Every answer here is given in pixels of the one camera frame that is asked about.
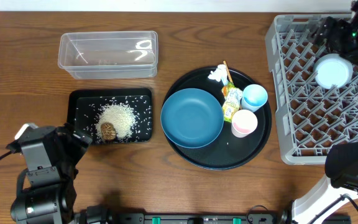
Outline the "white tissue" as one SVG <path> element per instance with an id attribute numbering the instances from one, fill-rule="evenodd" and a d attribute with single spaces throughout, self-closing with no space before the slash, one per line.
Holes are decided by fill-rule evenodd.
<path id="1" fill-rule="evenodd" d="M 227 66 L 225 64 L 219 64 L 214 71 L 211 71 L 208 75 L 210 80 L 215 80 L 216 82 L 222 82 L 225 86 L 228 84 L 228 75 L 227 75 Z"/>

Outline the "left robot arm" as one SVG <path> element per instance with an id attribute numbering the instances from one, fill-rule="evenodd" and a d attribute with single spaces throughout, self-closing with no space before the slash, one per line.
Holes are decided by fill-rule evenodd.
<path id="1" fill-rule="evenodd" d="M 21 153 L 27 164 L 17 178 L 11 218 L 16 223 L 70 223 L 74 219 L 77 163 L 92 138 L 74 125 L 26 123 L 6 148 Z"/>

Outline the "pink cup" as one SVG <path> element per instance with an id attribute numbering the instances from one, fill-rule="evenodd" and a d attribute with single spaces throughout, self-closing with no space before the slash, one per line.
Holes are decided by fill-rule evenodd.
<path id="1" fill-rule="evenodd" d="M 239 110 L 234 113 L 231 122 L 231 131 L 237 138 L 244 138 L 253 133 L 258 125 L 256 115 L 249 110 Z"/>

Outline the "dark blue plate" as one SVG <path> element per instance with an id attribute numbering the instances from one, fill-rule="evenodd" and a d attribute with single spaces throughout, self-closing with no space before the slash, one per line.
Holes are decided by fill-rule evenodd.
<path id="1" fill-rule="evenodd" d="M 186 88 L 167 98 L 160 122 L 171 142 L 197 149 L 211 144 L 220 135 L 224 126 L 223 109 L 209 92 Z"/>

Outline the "brown food lump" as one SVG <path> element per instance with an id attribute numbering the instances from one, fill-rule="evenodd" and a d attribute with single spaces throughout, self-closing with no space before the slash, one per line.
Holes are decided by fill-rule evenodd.
<path id="1" fill-rule="evenodd" d="M 103 141 L 113 141 L 116 138 L 116 130 L 112 123 L 105 122 L 100 126 Z"/>

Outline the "green yellow snack wrapper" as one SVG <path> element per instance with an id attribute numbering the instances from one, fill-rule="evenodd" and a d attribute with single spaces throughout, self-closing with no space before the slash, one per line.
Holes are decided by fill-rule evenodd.
<path id="1" fill-rule="evenodd" d="M 221 91 L 225 99 L 222 106 L 223 118 L 224 121 L 231 123 L 234 113 L 241 107 L 242 90 L 236 88 L 233 83 L 228 82 Z"/>

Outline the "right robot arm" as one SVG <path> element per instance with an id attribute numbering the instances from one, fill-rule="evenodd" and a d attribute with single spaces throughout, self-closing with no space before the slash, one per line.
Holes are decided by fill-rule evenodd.
<path id="1" fill-rule="evenodd" d="M 325 18 L 311 32 L 310 40 L 358 65 L 358 0 L 352 1 L 351 11 L 349 22 Z M 279 223 L 322 223 L 343 205 L 358 199 L 358 140 L 334 145 L 324 170 L 322 179 L 283 211 Z"/>

